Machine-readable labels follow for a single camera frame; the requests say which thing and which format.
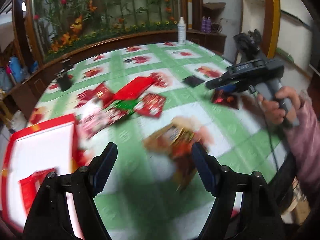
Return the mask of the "pink sleeved right forearm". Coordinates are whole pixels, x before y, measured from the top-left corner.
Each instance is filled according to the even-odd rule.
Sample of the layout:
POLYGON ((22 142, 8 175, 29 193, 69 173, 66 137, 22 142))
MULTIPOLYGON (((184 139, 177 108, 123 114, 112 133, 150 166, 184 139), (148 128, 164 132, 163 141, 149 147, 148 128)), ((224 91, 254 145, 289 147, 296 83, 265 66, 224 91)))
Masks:
POLYGON ((319 121, 310 102, 285 87, 295 106, 299 126, 285 129, 287 141, 296 160, 297 178, 310 205, 319 197, 319 121))

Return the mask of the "person right hand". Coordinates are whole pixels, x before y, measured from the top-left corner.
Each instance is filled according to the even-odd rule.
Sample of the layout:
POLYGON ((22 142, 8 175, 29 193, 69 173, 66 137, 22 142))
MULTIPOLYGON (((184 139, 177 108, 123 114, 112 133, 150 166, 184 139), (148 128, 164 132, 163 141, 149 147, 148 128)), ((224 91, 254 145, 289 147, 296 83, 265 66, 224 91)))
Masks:
POLYGON ((275 94, 276 99, 289 99, 292 103, 291 109, 286 113, 284 109, 280 108, 277 101, 268 101, 261 94, 258 94, 258 101, 262 105, 263 112, 266 119, 272 124, 279 125, 283 123, 284 119, 293 122, 297 117, 297 111, 301 107, 301 101, 296 90, 289 86, 284 86, 275 94))

